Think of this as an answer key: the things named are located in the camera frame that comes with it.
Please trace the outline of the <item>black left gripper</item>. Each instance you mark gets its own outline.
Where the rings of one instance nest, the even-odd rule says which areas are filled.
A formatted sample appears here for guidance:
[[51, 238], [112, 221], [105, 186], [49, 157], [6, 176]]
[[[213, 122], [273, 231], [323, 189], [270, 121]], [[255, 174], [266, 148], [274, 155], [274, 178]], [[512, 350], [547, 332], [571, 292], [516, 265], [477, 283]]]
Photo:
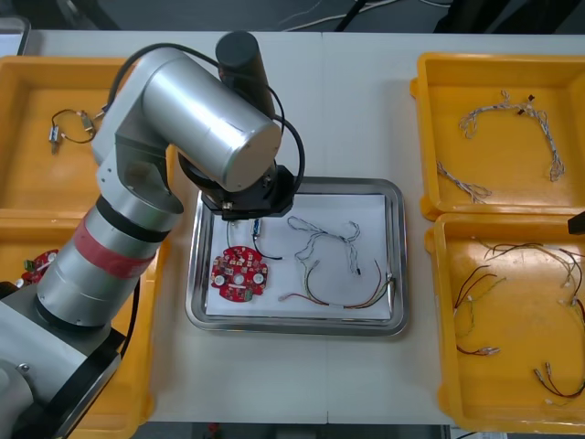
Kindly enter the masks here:
[[286, 166], [274, 163], [246, 189], [229, 192], [208, 178], [199, 180], [199, 189], [206, 205], [223, 220], [255, 220], [287, 213], [302, 180], [303, 166], [294, 176]]

